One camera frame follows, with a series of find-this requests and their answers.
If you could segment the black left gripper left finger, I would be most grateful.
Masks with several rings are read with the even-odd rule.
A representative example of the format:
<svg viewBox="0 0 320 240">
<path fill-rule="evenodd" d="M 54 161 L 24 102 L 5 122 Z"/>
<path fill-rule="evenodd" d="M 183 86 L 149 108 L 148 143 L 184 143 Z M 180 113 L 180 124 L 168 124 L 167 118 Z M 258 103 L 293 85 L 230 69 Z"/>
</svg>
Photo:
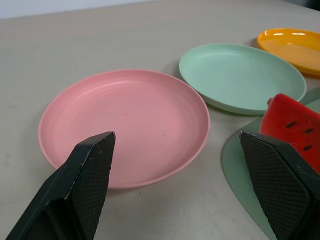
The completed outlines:
<svg viewBox="0 0 320 240">
<path fill-rule="evenodd" d="M 78 143 L 42 184 L 5 240 L 94 240 L 104 206 L 116 135 Z"/>
</svg>

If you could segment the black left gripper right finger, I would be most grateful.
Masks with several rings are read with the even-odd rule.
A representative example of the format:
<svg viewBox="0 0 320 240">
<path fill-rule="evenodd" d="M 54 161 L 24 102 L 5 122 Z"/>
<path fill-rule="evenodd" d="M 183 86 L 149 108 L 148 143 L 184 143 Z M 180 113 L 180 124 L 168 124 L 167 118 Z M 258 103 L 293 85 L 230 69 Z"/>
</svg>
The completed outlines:
<svg viewBox="0 0 320 240">
<path fill-rule="evenodd" d="M 277 240 L 320 240 L 320 174 L 289 143 L 241 131 L 254 193 Z"/>
</svg>

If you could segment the pink plastic plate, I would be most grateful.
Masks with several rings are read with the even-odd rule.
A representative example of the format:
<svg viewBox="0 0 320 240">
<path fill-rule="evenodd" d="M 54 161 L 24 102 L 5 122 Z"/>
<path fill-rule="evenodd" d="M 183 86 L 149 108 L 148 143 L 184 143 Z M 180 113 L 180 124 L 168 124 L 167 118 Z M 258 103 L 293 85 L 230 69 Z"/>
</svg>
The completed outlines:
<svg viewBox="0 0 320 240">
<path fill-rule="evenodd" d="M 83 79 L 46 108 L 38 139 L 46 159 L 60 167 L 76 144 L 115 133 L 109 187 L 129 189 L 166 179 L 203 149 L 210 132 L 204 100 L 180 79 L 123 69 Z"/>
</svg>

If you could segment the mint green plastic plate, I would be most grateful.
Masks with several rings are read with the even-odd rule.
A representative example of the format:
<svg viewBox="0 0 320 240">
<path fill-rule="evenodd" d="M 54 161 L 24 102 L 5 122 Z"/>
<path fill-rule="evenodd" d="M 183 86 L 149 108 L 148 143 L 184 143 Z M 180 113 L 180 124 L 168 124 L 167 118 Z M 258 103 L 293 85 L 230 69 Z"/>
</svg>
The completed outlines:
<svg viewBox="0 0 320 240">
<path fill-rule="evenodd" d="M 246 45 L 201 45 L 186 52 L 178 67 L 206 103 L 240 115 L 263 115 L 275 95 L 300 101 L 307 91 L 305 78 L 293 65 Z"/>
</svg>

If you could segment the orange plastic plate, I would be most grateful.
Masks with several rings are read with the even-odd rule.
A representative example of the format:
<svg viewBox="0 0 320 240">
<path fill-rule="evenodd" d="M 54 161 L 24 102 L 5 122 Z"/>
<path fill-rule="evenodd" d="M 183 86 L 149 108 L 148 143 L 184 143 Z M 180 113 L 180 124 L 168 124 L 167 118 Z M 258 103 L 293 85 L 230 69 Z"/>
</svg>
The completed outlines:
<svg viewBox="0 0 320 240">
<path fill-rule="evenodd" d="M 259 47 L 301 73 L 320 78 L 320 33 L 296 28 L 272 28 L 257 37 Z"/>
</svg>

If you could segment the grey-green round mat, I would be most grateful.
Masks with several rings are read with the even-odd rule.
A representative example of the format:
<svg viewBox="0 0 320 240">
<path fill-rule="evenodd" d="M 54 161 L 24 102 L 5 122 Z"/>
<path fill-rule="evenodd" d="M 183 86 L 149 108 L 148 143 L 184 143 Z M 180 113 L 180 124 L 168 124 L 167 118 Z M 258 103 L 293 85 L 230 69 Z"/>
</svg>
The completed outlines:
<svg viewBox="0 0 320 240">
<path fill-rule="evenodd" d="M 308 90 L 300 101 L 313 111 L 320 113 L 320 87 Z M 241 130 L 258 132 L 262 117 L 250 122 L 236 131 L 225 143 L 221 153 L 221 165 L 227 182 L 239 202 L 268 236 L 268 240 L 277 240 L 267 217 L 255 195 L 244 153 L 239 140 Z"/>
</svg>

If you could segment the red watermelon slice toy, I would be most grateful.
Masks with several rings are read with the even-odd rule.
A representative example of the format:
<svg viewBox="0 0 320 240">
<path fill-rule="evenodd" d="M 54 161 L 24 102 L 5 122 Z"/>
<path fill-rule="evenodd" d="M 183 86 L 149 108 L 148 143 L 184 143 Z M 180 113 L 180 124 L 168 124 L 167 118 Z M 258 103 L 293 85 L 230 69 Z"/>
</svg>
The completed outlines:
<svg viewBox="0 0 320 240">
<path fill-rule="evenodd" d="M 277 94 L 267 105 L 259 133 L 291 144 L 320 174 L 320 99 L 303 105 Z"/>
</svg>

